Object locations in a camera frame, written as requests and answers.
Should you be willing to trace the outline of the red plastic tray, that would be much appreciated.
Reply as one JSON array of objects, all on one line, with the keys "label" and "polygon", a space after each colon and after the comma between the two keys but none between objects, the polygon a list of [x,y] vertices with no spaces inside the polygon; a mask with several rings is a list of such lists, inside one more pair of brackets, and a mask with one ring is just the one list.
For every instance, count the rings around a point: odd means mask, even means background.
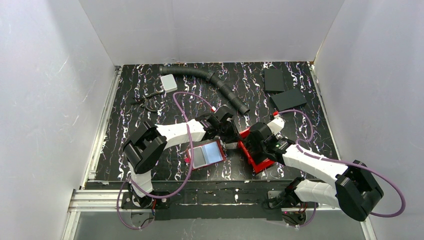
[{"label": "red plastic tray", "polygon": [[264,151],[266,140],[269,139],[272,132],[263,126],[252,128],[253,126],[240,133],[241,139],[237,142],[237,147],[247,158],[247,162],[252,166],[253,172],[259,174],[275,163],[275,161],[266,156]]}]

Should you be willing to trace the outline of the red card holder wallet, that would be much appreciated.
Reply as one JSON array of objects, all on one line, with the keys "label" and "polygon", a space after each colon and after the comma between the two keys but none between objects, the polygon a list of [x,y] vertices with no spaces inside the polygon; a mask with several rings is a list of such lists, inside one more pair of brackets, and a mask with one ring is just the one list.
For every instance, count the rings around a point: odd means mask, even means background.
[{"label": "red card holder wallet", "polygon": [[[220,140],[209,140],[209,141],[200,142],[199,145],[194,146],[193,148],[196,148],[196,147],[202,148],[203,154],[206,159],[206,165],[197,169],[211,166],[211,165],[223,162],[227,159]],[[187,164],[191,164],[192,162],[191,155],[193,154],[193,150],[190,147],[188,147],[186,150],[186,153],[187,155],[184,161]]]}]

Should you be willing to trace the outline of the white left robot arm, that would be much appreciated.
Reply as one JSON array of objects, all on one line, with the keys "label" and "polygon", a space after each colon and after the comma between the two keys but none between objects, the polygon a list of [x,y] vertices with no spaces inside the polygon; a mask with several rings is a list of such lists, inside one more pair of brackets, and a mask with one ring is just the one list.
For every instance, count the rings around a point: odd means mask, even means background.
[{"label": "white left robot arm", "polygon": [[123,144],[123,157],[130,167],[130,189],[139,198],[153,191],[151,170],[165,149],[185,143],[219,138],[225,144],[241,139],[229,107],[202,114],[188,122],[170,125],[144,121]]}]

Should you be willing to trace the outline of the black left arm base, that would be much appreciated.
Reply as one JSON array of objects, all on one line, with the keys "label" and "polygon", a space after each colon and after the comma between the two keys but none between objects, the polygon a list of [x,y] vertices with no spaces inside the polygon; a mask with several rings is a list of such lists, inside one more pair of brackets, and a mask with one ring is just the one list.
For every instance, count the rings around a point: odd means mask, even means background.
[{"label": "black left arm base", "polygon": [[120,207],[124,210],[166,210],[170,207],[170,198],[152,198],[149,196],[140,197],[134,192],[124,192]]}]

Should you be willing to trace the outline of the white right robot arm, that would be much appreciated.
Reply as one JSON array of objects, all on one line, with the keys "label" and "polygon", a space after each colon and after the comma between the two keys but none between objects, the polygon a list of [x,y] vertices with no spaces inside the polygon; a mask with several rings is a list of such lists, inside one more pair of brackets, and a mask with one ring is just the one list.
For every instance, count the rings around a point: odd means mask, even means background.
[{"label": "white right robot arm", "polygon": [[384,196],[374,176],[364,169],[366,165],[358,160],[352,165],[325,161],[324,156],[299,147],[293,140],[277,137],[281,129],[276,123],[254,124],[241,134],[244,152],[254,162],[270,160],[311,174],[318,181],[297,177],[272,197],[269,205],[286,208],[314,202],[339,208],[363,222]]}]

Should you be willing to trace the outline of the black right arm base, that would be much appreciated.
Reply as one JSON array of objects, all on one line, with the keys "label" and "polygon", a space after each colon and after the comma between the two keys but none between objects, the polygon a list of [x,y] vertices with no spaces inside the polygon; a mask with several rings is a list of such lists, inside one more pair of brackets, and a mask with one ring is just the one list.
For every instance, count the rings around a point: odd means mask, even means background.
[{"label": "black right arm base", "polygon": [[268,211],[281,211],[282,219],[287,226],[299,228],[312,221],[319,204],[300,201],[295,197],[294,192],[271,190],[267,193],[267,198],[261,206]]}]

